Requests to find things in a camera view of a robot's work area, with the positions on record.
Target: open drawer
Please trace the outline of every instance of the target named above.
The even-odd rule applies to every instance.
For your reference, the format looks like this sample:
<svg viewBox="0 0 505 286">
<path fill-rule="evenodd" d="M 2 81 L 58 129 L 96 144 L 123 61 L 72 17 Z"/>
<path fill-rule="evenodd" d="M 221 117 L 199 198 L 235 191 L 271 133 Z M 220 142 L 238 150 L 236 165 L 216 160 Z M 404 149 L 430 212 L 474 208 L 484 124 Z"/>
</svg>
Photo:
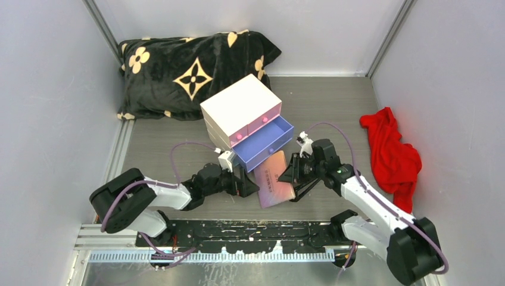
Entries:
<svg viewBox="0 0 505 286">
<path fill-rule="evenodd" d="M 277 116 L 232 149 L 242 167 L 250 172 L 286 145 L 293 136 L 293 125 L 289 124 L 282 116 Z"/>
</svg>

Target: pillow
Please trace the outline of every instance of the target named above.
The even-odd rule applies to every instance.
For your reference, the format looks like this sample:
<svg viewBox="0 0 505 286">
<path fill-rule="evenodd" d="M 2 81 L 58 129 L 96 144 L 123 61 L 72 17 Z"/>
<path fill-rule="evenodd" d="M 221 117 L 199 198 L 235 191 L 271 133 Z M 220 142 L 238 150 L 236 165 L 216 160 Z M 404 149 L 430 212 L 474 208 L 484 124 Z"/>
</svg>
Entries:
<svg viewBox="0 0 505 286">
<path fill-rule="evenodd" d="M 137 39 L 118 45 L 124 64 L 119 119 L 202 119 L 200 103 L 254 74 L 270 88 L 264 67 L 281 51 L 258 32 L 201 38 Z"/>
</svg>

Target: floral pattern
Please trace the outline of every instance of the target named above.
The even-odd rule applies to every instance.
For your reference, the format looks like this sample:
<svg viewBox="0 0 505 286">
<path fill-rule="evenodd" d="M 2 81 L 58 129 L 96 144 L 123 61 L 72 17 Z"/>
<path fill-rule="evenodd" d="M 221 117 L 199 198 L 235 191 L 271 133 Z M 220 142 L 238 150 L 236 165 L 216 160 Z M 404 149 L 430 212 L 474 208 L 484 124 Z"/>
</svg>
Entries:
<svg viewBox="0 0 505 286">
<path fill-rule="evenodd" d="M 212 77 L 208 76 L 205 73 L 202 65 L 200 65 L 200 60 L 197 58 L 195 62 L 189 67 L 189 69 L 184 74 L 175 79 L 174 82 L 182 86 L 191 101 L 193 101 L 193 98 L 195 98 L 198 90 L 211 80 Z"/>
<path fill-rule="evenodd" d="M 139 73 L 142 64 L 145 64 L 149 60 L 149 52 L 146 52 L 144 46 L 140 46 L 136 51 L 135 55 L 130 57 L 128 66 L 132 68 L 134 74 Z"/>
<path fill-rule="evenodd" d="M 265 69 L 263 69 L 263 60 L 264 56 L 261 56 L 261 58 L 254 63 L 254 69 L 256 69 L 256 71 L 258 72 L 259 80 L 261 80 L 261 78 L 265 74 Z"/>
</svg>

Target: card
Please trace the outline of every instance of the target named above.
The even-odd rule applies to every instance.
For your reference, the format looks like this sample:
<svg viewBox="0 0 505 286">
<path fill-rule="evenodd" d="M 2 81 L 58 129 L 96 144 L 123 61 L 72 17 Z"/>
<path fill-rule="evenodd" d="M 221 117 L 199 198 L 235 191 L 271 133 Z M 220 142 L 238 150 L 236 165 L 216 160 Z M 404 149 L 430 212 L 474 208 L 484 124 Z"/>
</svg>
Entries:
<svg viewBox="0 0 505 286">
<path fill-rule="evenodd" d="M 279 182 L 279 176 L 286 170 L 284 151 L 279 151 L 254 169 L 256 185 L 260 187 L 261 208 L 271 207 L 295 198 L 293 185 Z"/>
</svg>

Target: red towel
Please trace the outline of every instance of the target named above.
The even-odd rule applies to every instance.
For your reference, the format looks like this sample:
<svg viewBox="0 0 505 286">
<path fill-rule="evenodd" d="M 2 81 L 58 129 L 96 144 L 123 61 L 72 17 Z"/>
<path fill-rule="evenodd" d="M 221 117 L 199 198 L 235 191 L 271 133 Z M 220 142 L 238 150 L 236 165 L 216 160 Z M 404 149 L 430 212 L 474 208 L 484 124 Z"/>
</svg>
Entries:
<svg viewBox="0 0 505 286">
<path fill-rule="evenodd" d="M 400 142 L 398 123 L 389 107 L 360 119 L 368 129 L 372 172 L 377 184 L 393 194 L 393 203 L 407 213 L 412 212 L 412 195 L 422 163 L 419 153 L 410 144 Z"/>
</svg>

